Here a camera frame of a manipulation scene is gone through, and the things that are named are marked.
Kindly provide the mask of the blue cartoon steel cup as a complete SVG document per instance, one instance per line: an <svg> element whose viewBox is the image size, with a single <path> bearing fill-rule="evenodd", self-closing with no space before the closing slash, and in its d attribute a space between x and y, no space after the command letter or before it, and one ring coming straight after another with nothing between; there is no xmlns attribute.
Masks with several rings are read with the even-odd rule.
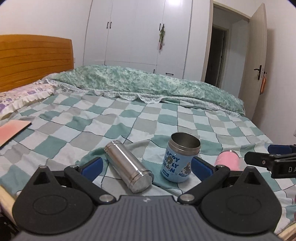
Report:
<svg viewBox="0 0 296 241"><path fill-rule="evenodd" d="M191 174L191 161L199 154L201 143L189 133L171 135L165 151L161 174L174 183L186 181Z"/></svg>

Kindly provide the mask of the pink cup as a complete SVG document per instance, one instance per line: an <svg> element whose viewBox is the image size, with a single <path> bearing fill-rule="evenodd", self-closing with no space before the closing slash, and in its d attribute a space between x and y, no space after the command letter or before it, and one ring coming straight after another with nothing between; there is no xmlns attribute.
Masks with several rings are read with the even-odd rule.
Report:
<svg viewBox="0 0 296 241"><path fill-rule="evenodd" d="M224 165L231 171L239 171L239 156L233 150L225 150L220 153L215 161L215 166Z"/></svg>

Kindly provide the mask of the beige room door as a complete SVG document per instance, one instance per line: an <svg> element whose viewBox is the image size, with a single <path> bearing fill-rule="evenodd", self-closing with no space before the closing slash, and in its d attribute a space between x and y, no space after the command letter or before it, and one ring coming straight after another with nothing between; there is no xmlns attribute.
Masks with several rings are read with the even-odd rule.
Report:
<svg viewBox="0 0 296 241"><path fill-rule="evenodd" d="M250 18L248 25L247 53L238 97L244 102L245 116L251 120L259 99L266 62L267 19L265 4L260 5ZM254 69L260 65L262 65L262 74L260 80L257 80L258 72Z"/></svg>

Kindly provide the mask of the checkered teal bed blanket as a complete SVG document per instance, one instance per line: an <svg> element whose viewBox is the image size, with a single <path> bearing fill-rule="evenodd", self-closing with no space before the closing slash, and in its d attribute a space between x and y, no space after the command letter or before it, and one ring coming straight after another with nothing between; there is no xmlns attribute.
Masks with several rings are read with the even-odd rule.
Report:
<svg viewBox="0 0 296 241"><path fill-rule="evenodd" d="M124 143L154 174L146 195L176 196L197 185L199 179L190 174L187 181L177 184L161 175L173 133L196 136L201 142L199 155L210 164L224 150L243 158L249 151L265 153L271 144L243 116L188 108L182 102L147 104L91 93L57 93L19 109L11 119L31 122L1 149L1 185L11 195L23 189L39 166L63 170L83 165L103 157L104 147L112 140Z"/></svg>

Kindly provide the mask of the silver steel thermos bottle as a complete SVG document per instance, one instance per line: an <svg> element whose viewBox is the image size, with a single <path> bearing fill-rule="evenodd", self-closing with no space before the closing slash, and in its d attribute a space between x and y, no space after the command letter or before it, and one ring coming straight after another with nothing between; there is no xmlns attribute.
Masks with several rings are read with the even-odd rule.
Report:
<svg viewBox="0 0 296 241"><path fill-rule="evenodd" d="M123 143L118 140L111 141L104 147L104 151L107 160L132 193L143 192L152 185L154 180L152 171L145 168Z"/></svg>

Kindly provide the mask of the green floral duvet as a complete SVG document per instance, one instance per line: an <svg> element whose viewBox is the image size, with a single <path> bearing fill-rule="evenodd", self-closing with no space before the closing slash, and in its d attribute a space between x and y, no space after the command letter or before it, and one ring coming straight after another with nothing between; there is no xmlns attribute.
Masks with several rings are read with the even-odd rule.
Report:
<svg viewBox="0 0 296 241"><path fill-rule="evenodd" d="M245 115L243 101L213 85L120 66L87 65L47 76L49 81L143 101L182 100L212 110Z"/></svg>

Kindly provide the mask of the purple floral pillow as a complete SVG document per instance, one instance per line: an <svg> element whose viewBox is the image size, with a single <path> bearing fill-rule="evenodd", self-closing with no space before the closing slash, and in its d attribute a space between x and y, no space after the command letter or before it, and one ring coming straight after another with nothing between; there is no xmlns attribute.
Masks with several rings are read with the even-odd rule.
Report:
<svg viewBox="0 0 296 241"><path fill-rule="evenodd" d="M52 73L31 84L1 92L1 120L24 106L46 99L55 92L55 85L50 84L58 73Z"/></svg>

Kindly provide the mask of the wooden bed headboard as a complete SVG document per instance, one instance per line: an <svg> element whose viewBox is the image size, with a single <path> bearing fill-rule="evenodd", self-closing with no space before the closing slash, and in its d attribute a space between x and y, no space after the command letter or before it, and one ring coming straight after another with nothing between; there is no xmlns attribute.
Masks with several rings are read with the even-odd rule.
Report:
<svg viewBox="0 0 296 241"><path fill-rule="evenodd" d="M1 92L74 68L72 40L42 35L1 35Z"/></svg>

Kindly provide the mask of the white wardrobe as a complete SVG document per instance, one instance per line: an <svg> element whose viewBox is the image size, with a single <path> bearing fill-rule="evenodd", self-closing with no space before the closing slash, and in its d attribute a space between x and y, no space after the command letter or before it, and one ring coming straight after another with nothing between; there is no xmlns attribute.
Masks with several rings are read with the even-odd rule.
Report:
<svg viewBox="0 0 296 241"><path fill-rule="evenodd" d="M92 1L83 64L200 81L211 7L211 1ZM159 52L163 24L166 33Z"/></svg>

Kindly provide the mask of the hanging green plant ornament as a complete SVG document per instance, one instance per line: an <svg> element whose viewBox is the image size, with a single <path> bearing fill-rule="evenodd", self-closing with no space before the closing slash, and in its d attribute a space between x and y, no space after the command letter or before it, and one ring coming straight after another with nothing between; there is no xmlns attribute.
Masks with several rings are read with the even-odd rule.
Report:
<svg viewBox="0 0 296 241"><path fill-rule="evenodd" d="M164 45L165 33L165 24L163 24L159 32L159 52L162 50Z"/></svg>

